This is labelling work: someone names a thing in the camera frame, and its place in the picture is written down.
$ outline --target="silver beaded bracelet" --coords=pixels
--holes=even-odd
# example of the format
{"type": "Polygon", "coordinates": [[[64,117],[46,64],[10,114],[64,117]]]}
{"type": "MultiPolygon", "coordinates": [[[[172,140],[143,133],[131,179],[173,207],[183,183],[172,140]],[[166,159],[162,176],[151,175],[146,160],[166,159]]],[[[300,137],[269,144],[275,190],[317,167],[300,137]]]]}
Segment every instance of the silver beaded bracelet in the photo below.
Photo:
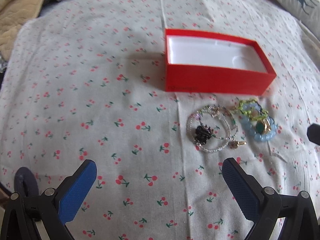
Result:
{"type": "Polygon", "coordinates": [[[191,114],[188,118],[187,133],[189,134],[193,143],[204,152],[218,152],[218,151],[223,150],[228,145],[231,148],[237,148],[239,145],[246,144],[246,142],[235,141],[235,137],[236,137],[237,132],[238,132],[238,126],[236,125],[235,119],[233,118],[231,112],[228,111],[223,106],[207,105],[207,106],[203,107],[202,109],[196,111],[195,113],[191,114]],[[227,131],[226,138],[216,136],[210,127],[207,127],[207,125],[204,125],[201,122],[203,114],[210,114],[212,118],[218,117],[219,120],[223,121],[226,124],[226,127],[225,127],[226,131],[227,131]],[[230,127],[228,121],[225,118],[226,115],[231,118],[231,121],[233,123],[232,128],[230,127]],[[192,134],[192,127],[191,127],[193,119],[196,119],[197,121],[200,122],[200,125],[196,128],[195,134],[192,134]],[[224,140],[225,143],[221,147],[218,147],[217,149],[204,148],[203,145],[206,144],[206,141],[212,137],[214,137],[216,139],[224,140]]]}

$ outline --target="cardboard box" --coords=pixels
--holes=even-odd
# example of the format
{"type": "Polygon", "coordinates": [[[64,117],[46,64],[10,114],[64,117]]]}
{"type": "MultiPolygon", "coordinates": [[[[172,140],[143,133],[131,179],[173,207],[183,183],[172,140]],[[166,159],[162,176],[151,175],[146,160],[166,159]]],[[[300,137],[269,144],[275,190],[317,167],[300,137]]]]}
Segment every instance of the cardboard box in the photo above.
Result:
{"type": "Polygon", "coordinates": [[[165,91],[262,95],[276,77],[256,41],[166,29],[165,91]]]}

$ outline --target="silver pivot bolt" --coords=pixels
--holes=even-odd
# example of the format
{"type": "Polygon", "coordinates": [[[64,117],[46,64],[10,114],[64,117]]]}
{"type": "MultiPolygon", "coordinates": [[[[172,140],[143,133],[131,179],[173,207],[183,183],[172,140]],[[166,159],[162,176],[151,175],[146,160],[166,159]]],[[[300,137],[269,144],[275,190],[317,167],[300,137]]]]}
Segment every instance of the silver pivot bolt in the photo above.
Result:
{"type": "Polygon", "coordinates": [[[10,198],[12,199],[12,200],[16,200],[17,198],[19,197],[19,194],[18,193],[12,193],[12,195],[10,196],[10,198]]]}
{"type": "Polygon", "coordinates": [[[308,197],[309,197],[309,193],[306,192],[306,191],[302,191],[302,192],[301,192],[301,196],[302,196],[303,198],[308,198],[308,197]]]}
{"type": "Polygon", "coordinates": [[[45,194],[46,196],[52,196],[52,195],[54,194],[54,188],[52,188],[52,187],[47,188],[47,189],[44,191],[44,194],[45,194]]]}
{"type": "Polygon", "coordinates": [[[264,192],[267,193],[268,195],[273,195],[275,193],[275,190],[271,187],[266,187],[264,189],[264,192]]]}

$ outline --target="pile of jewelry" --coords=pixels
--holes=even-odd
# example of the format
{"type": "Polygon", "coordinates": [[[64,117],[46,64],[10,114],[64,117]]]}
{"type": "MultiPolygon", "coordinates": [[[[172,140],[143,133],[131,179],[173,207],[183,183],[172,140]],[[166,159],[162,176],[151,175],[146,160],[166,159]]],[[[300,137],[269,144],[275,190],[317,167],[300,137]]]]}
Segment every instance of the pile of jewelry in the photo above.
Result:
{"type": "Polygon", "coordinates": [[[240,100],[237,110],[241,112],[240,122],[243,129],[257,142],[269,141],[276,135],[275,121],[257,100],[240,100]]]}
{"type": "Polygon", "coordinates": [[[235,140],[236,134],[238,132],[238,126],[236,125],[236,121],[233,118],[230,111],[228,111],[225,107],[219,105],[207,105],[191,114],[188,119],[187,130],[189,135],[193,138],[193,143],[198,146],[204,152],[217,152],[223,150],[225,147],[229,146],[230,148],[237,148],[239,145],[245,145],[246,142],[238,142],[235,140]],[[227,131],[226,137],[218,137],[215,135],[213,129],[208,127],[207,125],[202,123],[202,118],[204,114],[211,115],[212,118],[218,118],[218,120],[222,121],[225,124],[225,129],[227,131]],[[231,120],[231,126],[226,119],[228,116],[231,120]],[[192,122],[196,119],[200,122],[200,125],[197,126],[195,133],[192,132],[192,122]],[[204,148],[204,145],[207,143],[207,140],[215,138],[223,141],[223,144],[216,149],[207,149],[204,148]]]}

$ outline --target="cherry print fabric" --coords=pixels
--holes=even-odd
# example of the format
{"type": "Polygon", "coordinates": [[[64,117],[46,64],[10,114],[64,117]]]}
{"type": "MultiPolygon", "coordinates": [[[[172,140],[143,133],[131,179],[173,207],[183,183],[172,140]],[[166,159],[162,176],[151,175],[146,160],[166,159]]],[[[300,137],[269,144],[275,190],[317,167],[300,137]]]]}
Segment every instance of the cherry print fabric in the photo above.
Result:
{"type": "MultiPolygon", "coordinates": [[[[294,18],[265,0],[61,3],[15,43],[0,92],[0,181],[13,191],[26,166],[43,192],[92,159],[97,180],[67,223],[75,239],[244,239],[252,223],[221,174],[233,157],[263,187],[308,191],[319,217],[320,147],[306,136],[320,118],[319,55],[294,18]],[[193,111],[249,97],[165,93],[165,27],[258,41],[278,75],[258,98],[277,124],[274,139],[256,143],[239,127],[246,146],[196,149],[186,134],[193,111]]],[[[214,131],[222,136],[223,124],[214,131]]]]}

